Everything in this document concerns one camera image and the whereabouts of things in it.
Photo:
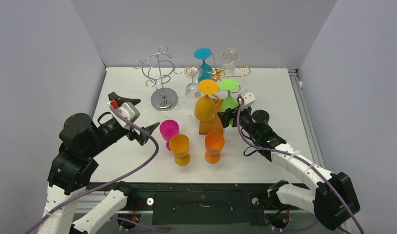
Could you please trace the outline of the gold wire glass rack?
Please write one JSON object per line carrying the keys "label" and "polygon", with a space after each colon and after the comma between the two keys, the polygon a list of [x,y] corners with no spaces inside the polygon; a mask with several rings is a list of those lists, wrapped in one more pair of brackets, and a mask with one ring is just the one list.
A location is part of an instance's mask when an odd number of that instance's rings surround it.
{"label": "gold wire glass rack", "polygon": [[194,56],[202,60],[202,75],[198,78],[198,89],[203,96],[196,101],[194,110],[195,118],[199,120],[198,133],[223,134],[224,128],[217,113],[238,106],[238,102],[231,96],[233,90],[240,89],[239,82],[233,79],[237,54],[232,50],[225,52],[223,57],[230,62],[225,67],[214,69],[205,62],[207,58],[214,57],[210,49],[200,48],[194,52]]}

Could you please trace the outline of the green plastic wine glass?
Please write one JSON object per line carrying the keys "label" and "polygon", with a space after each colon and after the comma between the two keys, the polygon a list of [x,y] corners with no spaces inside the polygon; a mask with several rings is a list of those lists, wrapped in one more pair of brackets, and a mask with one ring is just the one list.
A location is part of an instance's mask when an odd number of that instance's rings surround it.
{"label": "green plastic wine glass", "polygon": [[232,97],[232,94],[236,94],[241,90],[239,82],[232,78],[223,79],[219,84],[219,89],[227,91],[227,97],[221,104],[221,111],[225,112],[227,109],[234,109],[239,106],[236,99]]}

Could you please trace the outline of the clear small wine glass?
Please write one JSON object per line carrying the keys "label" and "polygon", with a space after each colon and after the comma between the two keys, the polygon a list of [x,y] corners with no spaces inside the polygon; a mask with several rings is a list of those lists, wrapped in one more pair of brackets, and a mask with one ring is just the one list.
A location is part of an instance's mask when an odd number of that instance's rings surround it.
{"label": "clear small wine glass", "polygon": [[187,99],[200,98],[198,78],[202,75],[202,69],[196,65],[187,66],[184,70],[185,76],[191,80],[185,88],[185,96]]}

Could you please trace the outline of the blue plastic wine glass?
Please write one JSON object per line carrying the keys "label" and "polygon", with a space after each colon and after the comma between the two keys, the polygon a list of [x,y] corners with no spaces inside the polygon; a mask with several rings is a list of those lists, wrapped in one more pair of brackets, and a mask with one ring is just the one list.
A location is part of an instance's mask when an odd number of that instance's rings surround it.
{"label": "blue plastic wine glass", "polygon": [[211,49],[205,47],[199,48],[194,52],[194,57],[202,61],[202,64],[200,66],[202,70],[202,75],[198,78],[199,83],[205,79],[212,78],[213,69],[209,64],[206,63],[206,59],[208,59],[211,55]]}

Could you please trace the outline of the clear patterned wine glass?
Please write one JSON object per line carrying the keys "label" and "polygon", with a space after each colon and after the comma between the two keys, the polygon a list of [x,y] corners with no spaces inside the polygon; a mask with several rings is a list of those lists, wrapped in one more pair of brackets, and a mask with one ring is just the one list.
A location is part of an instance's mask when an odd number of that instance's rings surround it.
{"label": "clear patterned wine glass", "polygon": [[220,60],[220,70],[225,76],[232,76],[236,68],[237,52],[234,49],[228,48],[223,51]]}

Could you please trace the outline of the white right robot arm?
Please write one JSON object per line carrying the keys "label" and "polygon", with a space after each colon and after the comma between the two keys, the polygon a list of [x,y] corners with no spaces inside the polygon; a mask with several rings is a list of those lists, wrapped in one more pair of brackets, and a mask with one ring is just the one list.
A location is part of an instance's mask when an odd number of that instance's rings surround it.
{"label": "white right robot arm", "polygon": [[264,110],[252,111],[241,106],[219,112],[224,128],[232,123],[245,143],[268,161],[286,169],[306,188],[281,180],[267,191],[267,202],[273,208],[284,205],[297,207],[315,215],[327,229],[335,230],[353,220],[361,233],[364,229],[356,219],[360,204],[350,177],[326,170],[309,161],[269,126],[269,114]]}

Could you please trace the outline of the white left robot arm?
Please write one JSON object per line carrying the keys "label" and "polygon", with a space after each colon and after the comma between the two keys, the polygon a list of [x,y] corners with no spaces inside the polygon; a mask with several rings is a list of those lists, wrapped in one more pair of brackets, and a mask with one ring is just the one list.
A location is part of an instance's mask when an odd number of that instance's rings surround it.
{"label": "white left robot arm", "polygon": [[138,208],[136,187],[124,182],[124,176],[99,186],[110,192],[79,220],[74,220],[79,199],[89,194],[87,186],[98,163],[95,157],[123,137],[145,145],[153,140],[154,123],[138,127],[139,99],[125,98],[112,92],[108,96],[105,123],[93,122],[85,113],[70,116],[60,132],[59,153],[52,161],[48,176],[47,199],[42,219],[34,225],[40,234],[94,234],[119,210]]}

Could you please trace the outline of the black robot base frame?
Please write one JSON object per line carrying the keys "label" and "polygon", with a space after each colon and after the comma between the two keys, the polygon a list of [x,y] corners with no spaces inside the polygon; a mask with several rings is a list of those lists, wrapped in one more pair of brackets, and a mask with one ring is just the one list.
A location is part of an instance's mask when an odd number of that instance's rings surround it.
{"label": "black robot base frame", "polygon": [[133,183],[136,196],[101,234],[285,234],[320,230],[313,214],[268,201],[268,183]]}

